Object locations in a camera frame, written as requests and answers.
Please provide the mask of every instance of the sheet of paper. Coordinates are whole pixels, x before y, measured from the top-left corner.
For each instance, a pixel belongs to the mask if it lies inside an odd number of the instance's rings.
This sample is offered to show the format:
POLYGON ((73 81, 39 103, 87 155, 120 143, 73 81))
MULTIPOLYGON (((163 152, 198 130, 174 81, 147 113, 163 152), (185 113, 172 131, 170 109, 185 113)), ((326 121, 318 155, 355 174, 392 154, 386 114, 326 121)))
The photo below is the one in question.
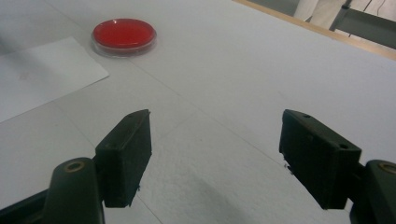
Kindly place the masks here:
POLYGON ((73 37, 0 56, 0 122, 107 76, 73 37))

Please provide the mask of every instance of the white table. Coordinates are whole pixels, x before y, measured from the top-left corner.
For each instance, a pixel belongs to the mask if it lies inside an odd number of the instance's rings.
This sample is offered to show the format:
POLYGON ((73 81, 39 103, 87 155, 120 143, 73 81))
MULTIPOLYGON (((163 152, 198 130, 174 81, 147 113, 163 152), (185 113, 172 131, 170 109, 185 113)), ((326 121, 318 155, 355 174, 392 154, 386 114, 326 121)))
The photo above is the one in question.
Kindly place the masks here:
POLYGON ((94 147, 131 112, 151 111, 153 156, 131 208, 107 223, 349 223, 322 211, 283 168, 284 109, 310 114, 396 161, 396 62, 232 1, 2 0, 1 54, 73 36, 110 74, 0 123, 0 207, 46 189, 52 169, 94 147), (130 59, 96 55, 101 21, 137 18, 158 43, 130 59))

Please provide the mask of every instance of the wooden edge trim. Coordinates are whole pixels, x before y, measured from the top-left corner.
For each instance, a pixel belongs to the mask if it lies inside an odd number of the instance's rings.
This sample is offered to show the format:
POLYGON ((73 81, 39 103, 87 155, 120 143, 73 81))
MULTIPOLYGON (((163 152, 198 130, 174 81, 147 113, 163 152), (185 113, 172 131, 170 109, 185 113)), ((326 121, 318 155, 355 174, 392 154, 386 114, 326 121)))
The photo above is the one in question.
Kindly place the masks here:
POLYGON ((351 45, 351 46, 354 46, 356 48, 364 49, 364 50, 367 50, 367 51, 372 52, 374 54, 378 54, 378 55, 381 55, 383 57, 386 57, 386 58, 389 58, 389 59, 392 59, 392 60, 396 61, 396 53, 387 51, 385 49, 381 49, 381 48, 376 47, 376 46, 368 45, 368 44, 363 43, 363 42, 361 42, 359 40, 352 39, 352 38, 349 38, 349 37, 344 36, 344 35, 337 34, 335 32, 332 32, 330 30, 327 30, 327 29, 324 29, 322 27, 316 26, 316 25, 311 24, 309 22, 305 22, 305 21, 293 18, 291 16, 288 16, 286 14, 283 14, 281 12, 272 10, 271 8, 263 7, 263 6, 260 6, 258 4, 249 2, 248 0, 233 0, 233 1, 235 1, 236 3, 242 4, 242 5, 245 5, 247 7, 252 7, 254 9, 259 10, 261 12, 264 12, 264 13, 266 13, 268 15, 277 17, 277 18, 281 19, 282 21, 291 22, 294 25, 301 26, 301 27, 303 27, 303 28, 305 28, 307 30, 313 31, 315 33, 318 33, 318 34, 321 34, 321 35, 326 35, 327 37, 329 37, 331 39, 344 42, 344 43, 346 43, 348 45, 351 45))

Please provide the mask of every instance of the red lid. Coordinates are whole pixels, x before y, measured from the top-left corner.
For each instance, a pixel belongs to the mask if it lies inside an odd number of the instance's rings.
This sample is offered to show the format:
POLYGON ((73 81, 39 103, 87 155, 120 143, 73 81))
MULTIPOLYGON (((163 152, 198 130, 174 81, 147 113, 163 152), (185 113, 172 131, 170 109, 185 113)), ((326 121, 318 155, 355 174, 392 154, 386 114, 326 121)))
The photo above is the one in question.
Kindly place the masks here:
POLYGON ((146 22, 134 19, 104 21, 92 32, 94 40, 113 49, 134 49, 150 43, 155 30, 146 22))

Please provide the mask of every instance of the tabletop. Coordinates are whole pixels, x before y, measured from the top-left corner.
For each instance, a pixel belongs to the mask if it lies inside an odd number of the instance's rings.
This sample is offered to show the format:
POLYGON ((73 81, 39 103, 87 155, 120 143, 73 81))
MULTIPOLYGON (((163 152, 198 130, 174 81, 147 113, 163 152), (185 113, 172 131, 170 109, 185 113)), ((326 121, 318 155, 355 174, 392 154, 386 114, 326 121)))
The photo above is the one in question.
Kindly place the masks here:
POLYGON ((149 109, 152 157, 131 207, 106 223, 349 223, 283 167, 282 112, 305 112, 396 161, 396 62, 233 1, 1 0, 0 57, 72 38, 108 77, 0 123, 0 207, 50 184, 123 116, 149 109), (102 21, 135 18, 156 46, 92 50, 102 21))

